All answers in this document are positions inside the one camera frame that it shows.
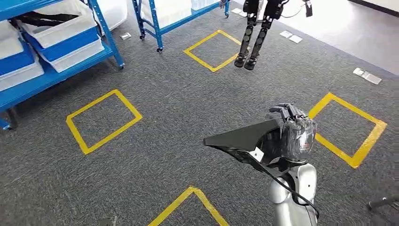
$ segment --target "white wall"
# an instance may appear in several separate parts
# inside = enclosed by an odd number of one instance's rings
[[[364,0],[364,1],[399,12],[399,0]]]

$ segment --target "blue storage bin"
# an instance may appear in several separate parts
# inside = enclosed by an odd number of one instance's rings
[[[85,45],[88,45],[96,40],[98,40],[97,28],[92,27],[88,30],[85,30],[82,33],[79,33],[75,36],[72,36],[64,41],[61,41],[55,45],[52,45],[48,48],[43,48],[37,40],[30,36],[28,33],[23,33],[26,40],[33,46],[33,48],[38,51],[43,57],[45,57],[48,61],[57,60]]]
[[[0,59],[0,76],[31,65],[35,62],[29,45],[22,39],[19,39],[19,41],[24,50],[20,53]]]

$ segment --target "blue metal shelf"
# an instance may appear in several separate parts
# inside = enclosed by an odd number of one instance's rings
[[[30,12],[59,1],[61,0],[0,0],[0,21],[10,19],[20,14],[24,14],[26,12]],[[44,70],[43,75],[9,89],[0,91],[0,112],[7,111],[12,121],[15,120],[10,114],[11,107],[111,56],[115,57],[115,60],[120,68],[124,67],[125,64],[122,61],[118,49],[116,48],[112,34],[108,29],[97,0],[88,0],[88,5],[96,13],[99,24],[105,33],[107,41],[107,44],[103,42],[105,50],[61,73],[57,73],[50,64],[44,60],[40,60]],[[0,119],[0,128],[9,129],[10,127],[11,125],[8,122]]]
[[[140,15],[140,11],[141,11],[141,0],[139,1],[139,3],[137,3],[137,0],[133,0],[133,6],[135,8],[135,13],[136,13],[136,18],[137,18],[137,22],[138,22],[138,26],[141,32],[141,36],[140,38],[144,38],[145,37],[145,33],[149,33],[152,37],[157,39],[157,43],[158,43],[158,52],[162,52],[163,50],[163,44],[162,44],[162,35],[168,33],[169,31],[199,17],[200,15],[203,15],[217,7],[219,7],[219,2],[216,2],[212,5],[209,5],[207,7],[204,7],[202,9],[199,10],[192,10],[192,15],[188,16],[182,20],[179,20],[173,24],[170,24],[166,27],[163,28],[159,28],[159,24],[158,24],[158,17],[157,17],[157,12],[155,9],[155,3],[154,0],[149,0],[150,3],[150,7],[151,7],[151,13],[152,13],[152,20],[154,22],[154,24],[150,23],[149,21],[141,18]],[[229,0],[226,1],[226,4],[224,6],[224,14],[226,15],[226,17],[229,17]],[[144,28],[144,23],[148,24],[149,26],[151,26],[155,32],[149,31],[148,29]]]
[[[61,73],[56,72],[49,63],[41,59],[40,64],[44,70],[43,75],[0,92],[0,112],[3,112],[44,91],[45,89],[96,65],[108,57],[111,57],[113,55],[112,50],[105,43],[103,43],[103,46],[105,50]]]

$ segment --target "shelf caster wheel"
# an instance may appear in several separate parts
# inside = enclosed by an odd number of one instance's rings
[[[12,127],[11,126],[6,126],[6,127],[3,128],[3,130],[10,131],[10,130],[12,130]]]

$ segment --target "black cable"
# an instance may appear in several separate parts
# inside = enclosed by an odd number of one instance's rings
[[[300,195],[298,192],[292,190],[290,187],[286,186],[283,182],[281,182],[279,179],[277,179],[275,176],[273,176],[269,171],[265,169],[265,173],[269,175],[273,180],[275,180],[279,185],[281,185],[283,188],[287,189],[289,192],[294,193],[296,196],[301,198],[305,203],[309,204],[310,206],[313,207],[314,211],[316,211],[316,218],[319,219],[320,213],[319,210],[307,199],[305,199],[302,195]]]
[[[287,0],[286,2],[283,2],[281,5],[284,6],[285,4],[287,4],[289,2],[289,0]]]
[[[292,15],[292,16],[284,16],[284,15],[281,15],[281,16],[284,17],[284,18],[295,17],[296,15],[298,15],[302,11],[304,5],[305,4],[301,5],[301,7],[299,8],[299,11],[297,13],[295,13],[294,15]]]
[[[305,209],[306,209],[306,212],[308,212],[309,220],[310,220],[310,222],[311,222],[311,215],[309,214],[308,207],[305,206]]]

